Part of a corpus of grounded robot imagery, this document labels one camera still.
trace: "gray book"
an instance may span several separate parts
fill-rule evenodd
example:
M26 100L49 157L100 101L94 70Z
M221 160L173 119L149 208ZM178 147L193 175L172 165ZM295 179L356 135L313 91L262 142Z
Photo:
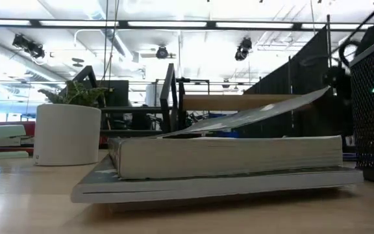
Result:
M71 200L75 203L184 200L361 182L361 171L339 166L171 179L122 179L107 156L73 188Z

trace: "green leaves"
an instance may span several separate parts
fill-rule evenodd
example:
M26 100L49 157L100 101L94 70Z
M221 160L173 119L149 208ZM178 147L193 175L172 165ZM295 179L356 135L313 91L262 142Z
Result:
M54 104L64 104L64 98L47 90L39 90Z
M46 90L39 90L39 92L45 94L47 98L55 104L71 104L94 107L96 106L95 100L99 96L102 96L106 91L106 88L92 88L87 90L82 83L74 81L66 81L66 85L65 96L53 94Z

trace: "cable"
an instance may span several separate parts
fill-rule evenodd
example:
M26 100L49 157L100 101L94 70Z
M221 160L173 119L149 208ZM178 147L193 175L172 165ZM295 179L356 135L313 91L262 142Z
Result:
M32 55L31 55L31 60L32 60L35 64L37 64L37 65L39 65L39 66L42 66L42 65L44 65L44 64L47 63L47 60L46 60L45 62L38 63L37 60L36 60L36 58L34 58Z
M357 26L357 28L355 29L355 30L353 30L351 33L350 33L350 35L344 40L344 42L341 44L341 45L339 45L338 47L336 47L335 49L333 49L332 51L331 51L331 53L330 53L330 55L319 55L319 56L315 56L315 57L311 57L311 58L307 58L307 59L304 59L304 60L302 60L301 62L300 62L300 64L302 65L302 66L312 66L313 64L312 63L310 63L310 61L311 60L315 60L315 59L323 59L323 58L332 58L332 59L334 59L334 60L337 60L336 58L333 58L332 57L332 54L334 54L335 52L337 52L340 48L341 48L341 46L342 45L346 45L348 42L350 42L351 40L351 38L362 28L362 26L363 25L365 25L372 17L374 16L374 11L365 19L365 20L363 20L362 21L362 23L361 24L359 24L358 26Z
M310 0L311 6L311 18L312 18L312 30L314 31L314 36L316 35L316 21L314 19L314 8L312 7L312 0Z
M108 13L109 13L109 0L106 0L106 22L105 22L105 32L107 32L108 30ZM105 73L106 73L106 41L108 40L108 38L106 37L106 33L105 33L105 53L103 55L103 76L105 76Z
M344 45L345 43L347 43L348 41L350 41L350 39L362 28L363 25L365 25L372 17L374 16L374 11L360 24L357 26L357 28L350 33L350 35L344 40L344 42L342 43L342 45ZM331 55L333 53L335 53L337 50L340 49L341 46L338 46L336 49L333 49L331 51Z
M98 31L99 29L80 29L78 31L75 32L74 36L73 36L73 45L76 47L77 46L77 34L79 32L83 32L83 31Z
M347 46L349 45L353 45L353 46L356 46L356 47L359 47L360 45L360 42L356 41L356 40L350 40L348 42L344 42L339 50L338 50L338 56L340 58L340 60L342 61L342 63L347 66L347 67L350 67L350 62L348 61L348 59L346 58L346 56L344 55L344 51L345 51L345 48L347 48Z
M108 60L108 64L106 65L106 68L107 67L110 67L110 68L112 67L112 65L111 65L111 62L112 62L112 51L113 51L113 48L114 48L114 39L115 39L115 33L116 33L116 27L117 27L116 22L118 20L118 10L119 10L119 0L115 0L114 31L112 33L112 41L111 41L111 45L110 45L110 56L109 56L109 60ZM99 82L99 86L101 85L102 81L105 79L106 72L107 72L107 69L105 69L104 72L103 72L103 76L102 76L102 79ZM110 72L111 72L111 69L109 71L109 84L108 84L109 88L110 88Z

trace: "white plant pot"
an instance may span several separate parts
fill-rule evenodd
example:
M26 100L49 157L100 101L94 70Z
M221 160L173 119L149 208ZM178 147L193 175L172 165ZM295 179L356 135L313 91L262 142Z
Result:
M70 166L97 162L101 111L78 105L37 107L34 161L41 166Z

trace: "ceiling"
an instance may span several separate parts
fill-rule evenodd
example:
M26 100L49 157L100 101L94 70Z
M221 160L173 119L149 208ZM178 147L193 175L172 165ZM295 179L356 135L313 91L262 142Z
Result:
M374 0L0 0L0 18L18 19L72 19L88 20L88 12L99 7L109 20L236 20L236 21L326 21L361 22L373 9ZM46 58L36 65L25 52L12 46L15 34L42 44ZM221 82L255 83L296 54L310 39L313 32L280 31L180 31L130 29L117 30L122 44L134 60L121 58L116 48L105 41L99 31L76 29L27 29L0 27L0 51L9 61L48 77L50 81L74 78L82 68L73 66L72 58L83 59L83 65L92 65L97 79L104 76L105 64L112 54L106 79L129 81L155 81L165 77L169 62L175 64L177 76L210 79ZM348 32L332 32L332 47L336 47ZM360 39L362 33L355 35ZM237 62L234 54L244 37L250 37L253 51L244 61ZM158 60L158 46L166 46L175 58ZM133 90L145 90L146 84L131 84ZM205 91L190 86L191 90ZM224 92L221 86L212 86L214 92ZM131 101L142 101L139 94L130 94Z

